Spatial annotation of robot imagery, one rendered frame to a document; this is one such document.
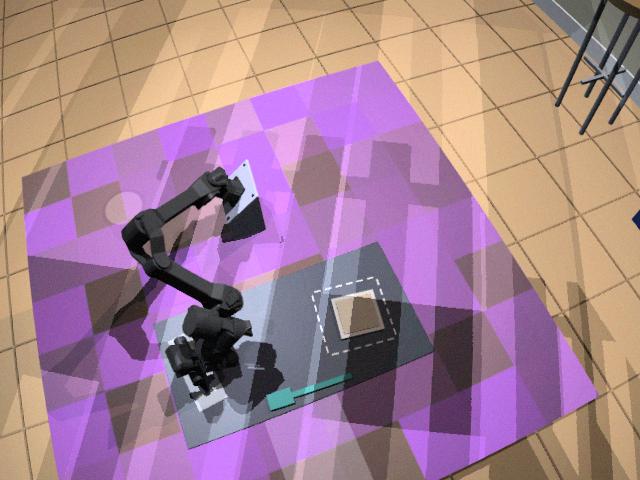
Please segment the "cream square tile with dark centre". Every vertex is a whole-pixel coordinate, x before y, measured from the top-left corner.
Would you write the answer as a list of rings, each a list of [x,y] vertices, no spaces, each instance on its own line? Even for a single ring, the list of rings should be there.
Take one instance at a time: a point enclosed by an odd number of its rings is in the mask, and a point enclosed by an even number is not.
[[[331,303],[342,340],[385,329],[373,290],[334,298]]]

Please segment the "teal flat trowel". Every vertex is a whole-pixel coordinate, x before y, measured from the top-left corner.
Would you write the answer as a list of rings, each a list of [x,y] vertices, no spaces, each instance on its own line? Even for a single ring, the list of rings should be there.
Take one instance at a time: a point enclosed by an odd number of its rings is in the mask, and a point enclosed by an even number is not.
[[[334,379],[329,379],[329,380],[305,387],[295,392],[292,392],[291,388],[289,387],[278,392],[275,391],[275,392],[266,394],[270,411],[295,404],[295,400],[294,400],[295,397],[298,397],[300,395],[306,395],[308,393],[329,387],[331,385],[346,381],[351,378],[352,378],[351,373],[349,373]]]

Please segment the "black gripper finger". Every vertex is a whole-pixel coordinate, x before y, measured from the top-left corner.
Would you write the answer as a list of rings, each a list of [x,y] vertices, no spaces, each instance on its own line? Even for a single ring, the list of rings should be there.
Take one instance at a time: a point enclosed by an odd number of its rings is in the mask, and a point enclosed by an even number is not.
[[[199,368],[200,368],[200,370],[201,370],[202,374],[203,374],[203,373],[210,372],[210,371],[218,371],[218,370],[223,369],[223,365],[222,365],[222,363],[218,363],[218,364],[211,364],[211,365],[204,365],[204,366],[203,366],[203,364],[202,364],[202,363],[200,363],[200,364],[198,364],[198,365],[199,365]]]
[[[195,371],[195,369],[193,368],[193,369],[191,369],[190,371],[188,371],[188,372],[186,372],[186,373],[183,373],[183,372],[182,372],[182,373],[176,373],[176,377],[177,377],[177,378],[179,378],[179,377],[182,377],[182,376],[185,376],[185,375],[189,375],[189,374],[192,374],[192,373],[195,373],[195,372],[196,372],[196,371]]]

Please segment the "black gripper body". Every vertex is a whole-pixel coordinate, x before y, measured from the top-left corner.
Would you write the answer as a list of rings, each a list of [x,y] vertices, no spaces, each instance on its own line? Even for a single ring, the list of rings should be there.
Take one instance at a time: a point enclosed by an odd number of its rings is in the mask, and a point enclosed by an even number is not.
[[[235,367],[239,363],[239,356],[234,346],[230,349],[222,349],[213,340],[204,340],[196,349],[192,349],[191,353],[184,344],[170,345],[165,353],[175,373],[186,373],[200,363],[203,366],[218,364],[224,357],[227,361],[226,368]]]

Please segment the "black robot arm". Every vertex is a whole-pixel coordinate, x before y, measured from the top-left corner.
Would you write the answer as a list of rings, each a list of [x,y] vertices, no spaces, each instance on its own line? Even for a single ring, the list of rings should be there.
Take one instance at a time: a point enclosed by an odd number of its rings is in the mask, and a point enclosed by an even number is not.
[[[130,255],[141,264],[146,275],[203,305],[204,308],[192,304],[182,324],[183,334],[196,342],[195,348],[204,340],[213,340],[218,347],[230,349],[243,336],[253,336],[252,325],[250,320],[231,317],[243,308],[244,300],[240,291],[225,284],[210,282],[169,260],[161,228],[191,206],[199,210],[215,197],[228,200],[234,207],[245,190],[237,176],[233,180],[228,179],[225,170],[218,166],[213,172],[204,172],[186,191],[159,208],[139,212],[121,230]],[[142,247],[149,240],[152,257]]]

